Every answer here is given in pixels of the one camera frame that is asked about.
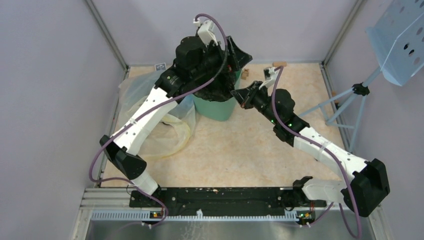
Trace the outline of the black trash bag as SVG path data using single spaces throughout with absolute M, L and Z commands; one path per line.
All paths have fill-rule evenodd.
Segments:
M 194 93 L 194 96 L 209 102 L 225 102 L 233 97 L 231 92 L 236 89 L 236 83 L 241 70 L 222 71 L 208 86 Z

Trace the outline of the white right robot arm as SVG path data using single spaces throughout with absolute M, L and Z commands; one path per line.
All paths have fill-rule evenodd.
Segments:
M 268 89 L 261 84 L 254 81 L 232 90 L 231 95 L 241 108 L 255 108 L 268 119 L 282 142 L 311 155 L 341 178 L 304 177 L 295 181 L 293 185 L 299 189 L 293 192 L 294 202 L 299 206 L 307 206 L 312 200 L 345 204 L 351 211 L 358 210 L 359 216 L 368 217 L 390 193 L 385 164 L 377 158 L 369 161 L 355 156 L 327 140 L 294 113 L 295 101 L 286 89 L 276 89 L 272 104 Z

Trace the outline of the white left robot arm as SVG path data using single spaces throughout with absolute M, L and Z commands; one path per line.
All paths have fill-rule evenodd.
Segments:
M 138 151 L 160 120 L 186 96 L 218 103 L 232 98 L 236 73 L 253 57 L 241 50 L 231 36 L 225 37 L 224 43 L 222 48 L 213 40 L 203 43 L 198 36 L 183 38 L 172 65 L 159 76 L 135 114 L 119 131 L 100 139 L 109 161 L 142 191 L 141 200 L 149 207 L 160 202 L 161 194 Z

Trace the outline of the green plastic trash bin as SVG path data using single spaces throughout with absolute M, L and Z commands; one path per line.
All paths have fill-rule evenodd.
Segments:
M 224 122 L 230 119 L 236 106 L 236 100 L 231 97 L 226 101 L 209 101 L 193 95 L 195 110 L 211 120 Z

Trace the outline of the small wooden toy pieces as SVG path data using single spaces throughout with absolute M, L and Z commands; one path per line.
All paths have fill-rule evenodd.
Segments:
M 250 74 L 250 70 L 247 69 L 247 68 L 245 68 L 245 69 L 242 70 L 241 75 L 240 75 L 240 78 L 242 80 L 247 80 L 248 77 L 249 77 L 249 74 Z

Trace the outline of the blue white card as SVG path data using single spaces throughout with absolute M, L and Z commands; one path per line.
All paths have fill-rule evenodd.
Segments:
M 157 63 L 154 65 L 155 71 L 164 71 L 167 69 L 167 64 L 165 62 Z

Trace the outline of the wooden block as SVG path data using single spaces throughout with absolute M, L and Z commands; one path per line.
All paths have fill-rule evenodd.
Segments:
M 272 66 L 275 67 L 275 68 L 278 68 L 278 67 L 285 68 L 287 66 L 287 62 L 285 62 L 285 61 L 276 61 L 276 62 L 273 62 L 272 63 Z

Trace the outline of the clear yellow plastic bag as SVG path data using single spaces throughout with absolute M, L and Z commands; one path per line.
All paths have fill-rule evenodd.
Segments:
M 130 77 L 119 85 L 116 132 L 143 104 L 163 72 L 159 70 Z M 177 153 L 186 146 L 194 133 L 195 126 L 194 100 L 192 95 L 188 95 L 155 126 L 140 147 L 138 155 L 148 161 Z

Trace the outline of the light blue tripod stand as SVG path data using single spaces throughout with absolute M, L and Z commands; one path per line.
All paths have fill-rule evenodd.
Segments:
M 329 99 L 302 112 L 300 116 L 304 117 L 316 110 L 320 110 L 325 124 L 339 129 L 344 148 L 349 153 L 352 153 L 355 148 L 359 126 L 364 114 L 365 103 L 370 94 L 369 85 L 381 73 L 381 68 L 377 67 L 365 81 L 355 83 L 352 87 L 341 93 L 333 94 Z M 357 114 L 354 116 L 354 121 L 348 123 L 343 117 L 343 114 L 347 113 L 349 108 L 356 101 L 359 101 Z

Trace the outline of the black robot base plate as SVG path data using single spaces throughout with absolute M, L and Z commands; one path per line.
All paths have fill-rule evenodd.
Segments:
M 198 210 L 206 217 L 261 217 L 283 216 L 296 208 L 327 206 L 324 200 L 309 200 L 291 187 L 163 187 L 153 197 L 133 190 L 129 207 L 165 205 L 170 217 L 193 216 Z

